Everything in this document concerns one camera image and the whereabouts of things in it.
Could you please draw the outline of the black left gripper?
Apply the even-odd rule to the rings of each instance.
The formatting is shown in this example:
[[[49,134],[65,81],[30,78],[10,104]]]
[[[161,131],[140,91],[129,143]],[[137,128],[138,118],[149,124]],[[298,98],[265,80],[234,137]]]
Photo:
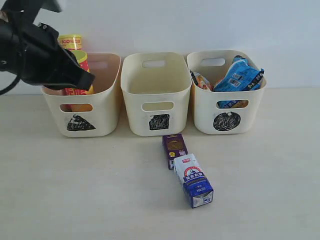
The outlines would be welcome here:
[[[34,24],[41,9],[60,13],[59,0],[6,0],[0,9],[0,70],[19,81],[52,90],[89,90],[95,76],[90,73],[88,54],[64,49],[59,33],[51,26]]]

